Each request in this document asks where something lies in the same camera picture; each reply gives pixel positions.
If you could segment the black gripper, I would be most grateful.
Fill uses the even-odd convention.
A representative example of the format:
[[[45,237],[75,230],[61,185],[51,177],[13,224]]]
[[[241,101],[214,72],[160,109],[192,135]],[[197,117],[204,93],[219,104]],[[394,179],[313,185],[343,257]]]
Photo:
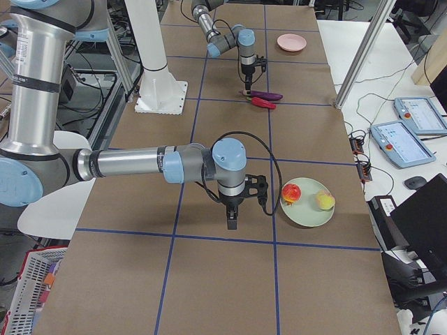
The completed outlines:
[[[252,86],[252,76],[254,74],[254,66],[252,65],[241,65],[241,71],[244,75],[244,91],[243,94],[245,96],[251,95],[251,86]]]
[[[229,230],[237,229],[238,206],[244,201],[241,195],[225,195],[219,192],[219,200],[226,206],[226,222]]]

